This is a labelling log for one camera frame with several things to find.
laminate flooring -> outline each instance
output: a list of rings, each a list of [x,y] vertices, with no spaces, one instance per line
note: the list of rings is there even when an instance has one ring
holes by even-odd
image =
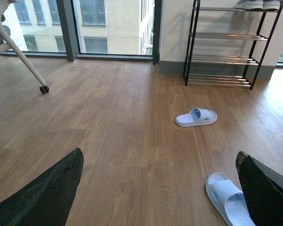
[[[241,188],[242,150],[283,175],[283,70],[253,90],[183,85],[152,63],[0,56],[0,202],[80,147],[67,226],[225,226],[204,188],[214,172]],[[181,128],[200,107],[217,121]]]

baseboard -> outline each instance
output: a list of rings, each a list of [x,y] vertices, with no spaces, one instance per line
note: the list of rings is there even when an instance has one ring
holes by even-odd
[[[184,62],[160,61],[159,73],[169,75],[182,75]],[[195,74],[215,74],[215,75],[243,75],[244,65],[221,65],[221,64],[192,64],[192,73]],[[274,72],[275,66],[261,66],[258,78],[269,80]],[[253,79],[257,66],[250,65],[246,77]]]

shoe on rack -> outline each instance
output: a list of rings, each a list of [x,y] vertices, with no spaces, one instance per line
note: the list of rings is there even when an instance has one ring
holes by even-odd
[[[263,9],[263,0],[240,0],[235,5],[235,8],[241,8],[246,10]]]
[[[264,0],[263,10],[279,10],[280,0]]]

shoe rack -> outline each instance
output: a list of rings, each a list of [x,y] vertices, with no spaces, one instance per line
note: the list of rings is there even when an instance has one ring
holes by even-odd
[[[197,32],[197,24],[199,13],[201,11],[211,11],[211,12],[249,12],[250,10],[244,9],[236,9],[236,8],[208,8],[208,7],[200,7],[200,0],[194,0],[192,16],[191,16],[191,25],[189,32],[189,39],[186,51],[186,58],[184,62],[183,69],[183,78],[184,84],[187,85],[208,85],[208,86],[222,86],[222,87],[244,87],[253,89],[258,73],[260,71],[264,56],[266,54],[268,45],[274,33],[276,24],[280,17],[280,13],[283,8],[283,0],[280,2],[279,10],[252,10],[253,13],[262,14],[260,23],[258,25],[256,34],[234,34],[234,33],[209,33],[209,32]],[[262,25],[264,23],[264,19],[267,14],[276,13],[276,17],[274,23],[272,24],[271,31],[268,37],[265,37],[260,34]],[[252,47],[250,49],[249,56],[213,56],[213,55],[195,55],[193,53],[194,44],[197,39],[210,39],[218,40],[247,40],[252,41]],[[260,59],[255,59],[253,57],[253,53],[258,41],[265,42],[265,47],[262,52]],[[206,74],[195,74],[193,72],[193,63],[211,63],[211,64],[228,64],[228,65],[244,65],[244,72],[242,75],[206,75]],[[252,79],[249,81],[246,78],[246,74],[250,65],[255,65],[257,67],[256,73]]]

white slipper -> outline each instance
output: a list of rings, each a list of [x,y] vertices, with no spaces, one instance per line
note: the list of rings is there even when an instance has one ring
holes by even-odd
[[[256,226],[251,220],[243,192],[222,173],[206,182],[207,195],[228,226]]]
[[[214,123],[217,120],[217,114],[214,111],[194,108],[188,114],[179,115],[175,122],[182,127],[204,126]]]

